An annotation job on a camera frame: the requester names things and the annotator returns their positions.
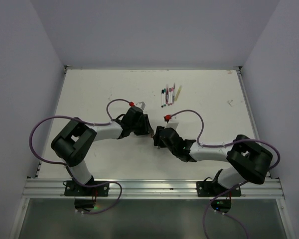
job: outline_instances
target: metal bracket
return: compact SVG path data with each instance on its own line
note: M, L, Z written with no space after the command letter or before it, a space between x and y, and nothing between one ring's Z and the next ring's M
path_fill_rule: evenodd
M196 182L196 190L198 197L215 197L217 194L208 190L211 188L212 181L198 181ZM232 197L241 197L240 187L237 187L236 190L233 190Z
M92 197L95 196L96 193L98 197L107 197L109 194L109 184L96 188L84 188L73 181L65 182L66 184L63 182L63 185L65 185L64 195L68 197ZM106 183L106 181L94 181L93 185L101 183Z

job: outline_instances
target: cable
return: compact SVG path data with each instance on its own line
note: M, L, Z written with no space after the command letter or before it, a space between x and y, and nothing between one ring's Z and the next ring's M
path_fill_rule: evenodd
M41 120L40 122L38 122L38 123L33 127L33 129L31 130L31 132L30 132L30 136L29 136L29 147L30 147L30 150L31 150L32 154L33 154L37 159L39 159L39 160L41 160L41 161L43 161L43 162L45 162L45 163L59 164L59 165L64 165L64 166L66 166L66 170L68 171L68 173L69 173L70 176L72 177L72 180L73 180L76 184L80 185L81 187L85 187L85 188L97 188L97 187L101 187L101 186L104 186L104 185L107 185L107 184L114 183L114 184L117 184L117 185L120 187L120 194L119 194L118 198L115 200L115 202L114 202L111 206L109 206L109 207L107 207L107 208L105 208L105 209L102 209L102 210L100 210L100 211L97 211L97 212L88 212L88 211L83 212L83 213L85 213L85 214L90 214L90 215L93 215L93 214L99 214L99 213L105 212L105 211L107 211L108 209L114 207L114 206L119 202L119 199L120 199L120 197L121 197L121 195L122 195L122 190L123 190L123 189L122 189L121 184L119 184L118 182L115 182L115 181L108 181L108 182L105 182L105 183L102 183L102 184L98 184L98 185L85 185L85 184L80 183L79 181L76 180L76 178L74 178L74 176L72 175L72 173L71 173L71 171L69 170L69 168L68 168L68 166L67 166L66 163L63 163L63 162L54 162L54 161L50 161L50 160L44 159L44 158L42 158L42 157L41 157L41 156L34 150L33 142L32 142L32 141L33 141L33 135L34 135L34 132L36 131L36 129L37 129L42 123L46 122L47 120L51 120L51 119L67 119L67 120L74 120L74 121L77 121L77 122L80 122L80 123L84 123L84 124L87 124L87 125L90 125L90 126L106 126L106 125L110 125L110 124L112 123L112 121L113 121L113 118L111 117L111 115L110 115L110 113L109 113L109 106L110 106L111 103L113 103L113 102L115 102L115 101L124 101L124 102L129 103L130 106L131 106L131 105L134 105L134 103L129 102L129 101L124 100L124 99L116 99L116 100L112 100L112 101L110 101L110 102L107 104L107 106L106 106L106 112L107 112L108 116L109 116L110 119L111 119L111 121L108 122L108 123L91 123L91 122L86 122L86 121L80 120L80 119L78 119L78 118L73 118L73 117L69 117L69 116L51 116L51 117L45 118L45 119Z
M208 148L223 148L223 147L229 147L229 146L232 146L232 145L237 144L237 143L245 143L245 142L257 142L257 143L262 143L262 144L265 144L265 145L267 145L268 147L270 147L270 148L271 148L272 150L274 150L275 153L277 154L277 160L276 160L276 162L269 168L269 170L275 168L275 167L279 164L279 162L280 162L280 158L281 158L279 151L278 151L273 145L271 145L271 144L269 144L269 143L267 143L267 142L265 142L265 141L259 140L259 139L242 139L242 140L237 140L237 141L230 142L230 143L227 143L227 144L218 144L218 145L209 145L209 144L202 144L202 143L200 143L200 142L199 142L199 138L201 137L201 135L202 135L202 133L203 133L203 130L204 130L204 121L203 121L203 118L201 117L201 115L200 115L198 112L193 111L193 110L182 110L182 111L179 111L179 112L176 112L176 113L170 115L170 117L173 117L173 116L175 116L175 115L177 115L177 114L180 114L180 113L182 113L182 112L193 112L193 113L195 113L195 114L200 118L202 127L201 127L201 131L200 131L200 133L199 133L199 135L198 135L198 137L197 137L197 140L196 140L197 143L198 143L200 146L202 146L202 147L208 147ZM204 211L204 213L203 213L203 229L204 229L204 233L205 233L205 236L206 236L207 239L210 239L210 237L208 236L208 233L207 233L206 224L205 224L205 219L206 219L206 215L207 215L207 211L208 211L208 209L209 209L209 206L210 206L210 205L211 205L217 198L219 198L219 197L221 197L221 196L223 196L223 195L225 195L225 194L227 194L227 193L230 193L232 190L236 189L237 187L241 187L242 185L246 184L247 182L248 182L248 181L245 181L245 182L243 182L243 183L240 183L240 184L238 184L238 185L235 185L235 186L231 187L230 189L226 190L225 192L223 192L223 193L217 195L216 197L214 197L214 198L207 204L207 206L206 206L206 208L205 208L205 211ZM242 224L242 222L240 222L238 219L234 218L234 217L231 216L231 215L227 215L227 214L226 214L226 216L228 216L228 217L230 217L231 219L233 219L233 220L235 220L236 222L238 222L238 223L242 226L242 228L244 229L247 239L250 238L250 236L249 236L249 234L248 234L248 231L247 231L246 227Z

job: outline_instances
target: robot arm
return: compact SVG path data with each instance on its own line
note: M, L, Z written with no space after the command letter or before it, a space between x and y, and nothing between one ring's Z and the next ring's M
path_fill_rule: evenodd
M154 145L167 147L183 162L202 160L228 161L232 166L215 175L210 191L222 193L233 186L249 181L263 184L273 155L255 142L237 143L231 147L202 147L195 140L182 139L173 128L158 126ZM238 135L234 141L248 139Z
M133 132L135 135L153 133L149 118L143 113L145 105L137 104L129 108L122 119L114 119L110 125L87 126L71 120L51 143L51 148L67 164L70 173L82 184L94 181L89 172L85 156L95 141L121 139Z

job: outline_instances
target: gray wall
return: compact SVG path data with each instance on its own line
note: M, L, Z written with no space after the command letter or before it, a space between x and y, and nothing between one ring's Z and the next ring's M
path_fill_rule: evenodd
M276 145L279 176L299 238L299 0L281 0L243 67L262 139Z
M216 68L247 60L279 0L31 0L62 62Z
M33 125L55 108L63 66L28 0L0 0L0 239L7 238L27 175L38 161ZM40 152L48 125L38 131Z

